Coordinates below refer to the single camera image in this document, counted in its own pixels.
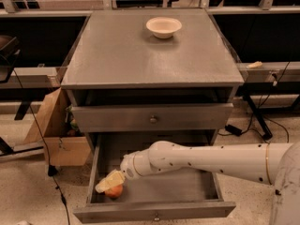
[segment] drawer knob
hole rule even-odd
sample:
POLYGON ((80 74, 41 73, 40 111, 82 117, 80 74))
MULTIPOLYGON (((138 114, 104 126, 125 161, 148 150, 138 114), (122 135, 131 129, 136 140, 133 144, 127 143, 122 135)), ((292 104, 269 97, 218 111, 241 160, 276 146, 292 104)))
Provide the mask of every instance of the drawer knob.
POLYGON ((150 123, 155 124, 155 123, 157 123, 157 122, 158 122, 158 118, 155 117, 154 115, 152 115, 152 116, 150 117, 150 123))

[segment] white bowl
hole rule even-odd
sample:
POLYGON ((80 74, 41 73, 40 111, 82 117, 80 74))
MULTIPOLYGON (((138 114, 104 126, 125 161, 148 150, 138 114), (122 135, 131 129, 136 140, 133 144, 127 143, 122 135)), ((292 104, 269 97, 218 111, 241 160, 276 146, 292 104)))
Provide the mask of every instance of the white bowl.
POLYGON ((157 17, 150 19, 146 27, 157 38, 170 38, 176 31, 181 29, 182 24, 176 19, 157 17))

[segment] drawer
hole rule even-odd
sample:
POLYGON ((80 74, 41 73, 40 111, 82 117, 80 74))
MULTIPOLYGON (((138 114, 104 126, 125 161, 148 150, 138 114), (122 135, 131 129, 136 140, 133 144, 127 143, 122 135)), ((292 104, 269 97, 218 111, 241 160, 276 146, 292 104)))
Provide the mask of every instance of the drawer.
POLYGON ((181 131, 99 135, 87 204, 75 209, 74 215, 82 223, 228 216, 235 203, 223 201, 215 175, 190 168, 126 180, 123 194, 116 200, 96 193, 95 185, 99 180, 113 169, 120 169, 124 154, 146 149, 159 140, 200 145, 202 134, 181 131))
POLYGON ((231 103, 74 107, 82 132, 224 128, 231 103))

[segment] brown box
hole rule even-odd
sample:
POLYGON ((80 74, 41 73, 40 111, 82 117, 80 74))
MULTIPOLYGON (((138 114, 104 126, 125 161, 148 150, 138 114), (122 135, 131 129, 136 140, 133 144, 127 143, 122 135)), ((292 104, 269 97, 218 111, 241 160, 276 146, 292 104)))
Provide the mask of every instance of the brown box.
POLYGON ((67 94, 61 88, 46 95, 36 115, 38 125, 34 121, 24 144, 42 143, 46 163, 49 162, 50 154, 50 163, 53 166, 82 166, 91 149, 85 137, 66 137, 67 106, 67 94))

